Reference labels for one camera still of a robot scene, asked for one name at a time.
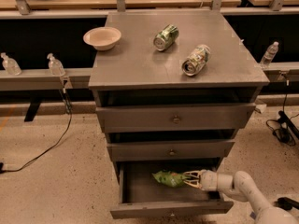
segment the green chip bag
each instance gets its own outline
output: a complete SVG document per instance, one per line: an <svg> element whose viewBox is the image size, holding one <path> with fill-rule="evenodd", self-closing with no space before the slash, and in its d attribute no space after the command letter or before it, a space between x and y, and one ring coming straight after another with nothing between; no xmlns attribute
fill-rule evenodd
<svg viewBox="0 0 299 224"><path fill-rule="evenodd" d="M183 186L184 180L188 179L186 175L178 174L171 171L160 171L156 174L152 174L158 183L167 185L171 188L177 188Z"/></svg>

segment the can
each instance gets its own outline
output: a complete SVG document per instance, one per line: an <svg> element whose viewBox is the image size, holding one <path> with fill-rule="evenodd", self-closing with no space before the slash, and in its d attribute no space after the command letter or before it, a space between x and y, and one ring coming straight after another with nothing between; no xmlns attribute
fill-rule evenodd
<svg viewBox="0 0 299 224"><path fill-rule="evenodd" d="M178 38L178 28L173 24L167 25L153 39L153 44L159 51L168 49Z"/></svg>
<svg viewBox="0 0 299 224"><path fill-rule="evenodd" d="M187 57L181 68L187 76L194 76L204 68L210 56L211 50L207 45L198 45Z"/></svg>

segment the cabinet top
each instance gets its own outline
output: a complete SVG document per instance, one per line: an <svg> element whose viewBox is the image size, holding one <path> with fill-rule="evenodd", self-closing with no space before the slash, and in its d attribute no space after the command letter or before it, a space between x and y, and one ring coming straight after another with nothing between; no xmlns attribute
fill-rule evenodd
<svg viewBox="0 0 299 224"><path fill-rule="evenodd" d="M179 30L176 42L165 51L153 45L154 37L168 24ZM95 57L91 89L201 88L263 86L263 70L230 24L218 11L154 10L112 12L106 26L121 31L121 40L111 50ZM206 66L187 77L181 65L199 44L211 49Z"/></svg>

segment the white bottle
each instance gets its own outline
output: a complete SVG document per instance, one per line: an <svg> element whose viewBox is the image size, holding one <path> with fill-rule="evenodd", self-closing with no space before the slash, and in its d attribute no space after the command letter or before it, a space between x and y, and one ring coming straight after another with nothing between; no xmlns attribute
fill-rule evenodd
<svg viewBox="0 0 299 224"><path fill-rule="evenodd" d="M261 60L261 67L262 68L268 67L277 53L278 53L278 42L275 41L272 45L268 47L267 51L264 53Z"/></svg>
<svg viewBox="0 0 299 224"><path fill-rule="evenodd" d="M50 59L49 69L51 73L55 76L63 76L65 74L63 64L59 60L55 59L52 53L50 53L47 58Z"/></svg>
<svg viewBox="0 0 299 224"><path fill-rule="evenodd" d="M21 69L14 59L9 58L4 52L1 53L1 57L3 58L2 65L9 75L16 76L21 73Z"/></svg>

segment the floor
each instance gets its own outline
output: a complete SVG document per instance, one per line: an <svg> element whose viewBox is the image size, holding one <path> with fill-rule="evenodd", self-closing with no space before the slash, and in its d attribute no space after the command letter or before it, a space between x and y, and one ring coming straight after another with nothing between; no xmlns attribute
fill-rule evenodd
<svg viewBox="0 0 299 224"><path fill-rule="evenodd" d="M299 146L281 144L265 125L268 119L278 117L283 98L277 97L275 102L265 98L267 108L262 114L253 113L219 169L226 174L248 172L270 202L282 196L299 201ZM287 115L298 114L299 104L290 103L288 100L285 107ZM24 122L27 108L0 105L0 162L4 169L18 169L55 145L70 119L64 105L55 103L42 104L34 121ZM114 220L109 209L118 204L118 182L93 111L94 103L73 104L70 127L56 148L19 172L0 174L0 223L254 223L249 203L240 202L225 215ZM293 122L299 126L299 117ZM299 217L298 210L291 212Z"/></svg>

